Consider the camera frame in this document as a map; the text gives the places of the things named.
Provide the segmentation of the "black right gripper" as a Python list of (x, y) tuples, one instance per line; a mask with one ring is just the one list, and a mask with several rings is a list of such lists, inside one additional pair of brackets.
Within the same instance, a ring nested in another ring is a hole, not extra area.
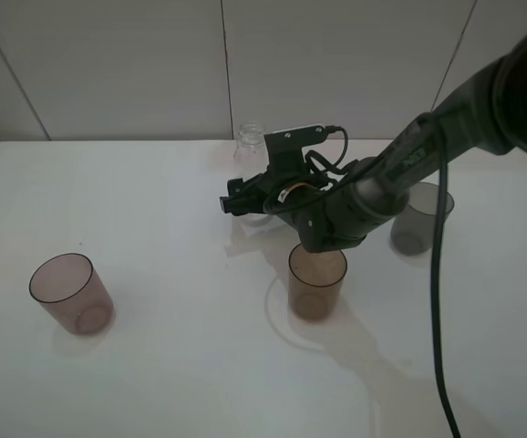
[(283, 219), (298, 234), (309, 253), (356, 247), (368, 235), (368, 213), (360, 201), (358, 185), (367, 177), (353, 172), (327, 188), (325, 175), (311, 172), (274, 171), (227, 182), (228, 194), (256, 191), (265, 194), (221, 196), (225, 214), (267, 212)]

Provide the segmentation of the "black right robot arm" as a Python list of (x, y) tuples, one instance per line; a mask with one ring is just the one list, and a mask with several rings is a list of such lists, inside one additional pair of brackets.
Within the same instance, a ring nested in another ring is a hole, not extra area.
[(375, 157), (340, 168), (329, 163), (315, 146), (333, 131), (308, 125), (266, 134), (266, 170), (230, 180), (222, 210), (278, 216), (311, 253), (348, 249), (399, 215), (411, 186), (466, 151), (527, 152), (527, 36), (417, 116)]

